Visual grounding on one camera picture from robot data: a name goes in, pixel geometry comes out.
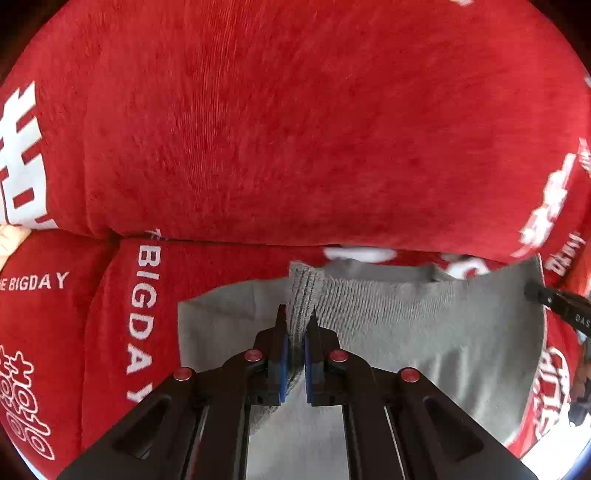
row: red pillow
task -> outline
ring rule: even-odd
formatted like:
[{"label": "red pillow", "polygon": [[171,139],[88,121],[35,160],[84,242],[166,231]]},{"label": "red pillow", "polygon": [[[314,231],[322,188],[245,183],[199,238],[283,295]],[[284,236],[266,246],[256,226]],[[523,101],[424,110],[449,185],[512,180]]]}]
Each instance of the red pillow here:
[{"label": "red pillow", "polygon": [[106,242],[34,232],[0,273],[0,419],[48,478],[81,452],[86,317],[112,253]]},{"label": "red pillow", "polygon": [[525,0],[70,0],[0,87],[8,220],[513,261],[584,74]]}]

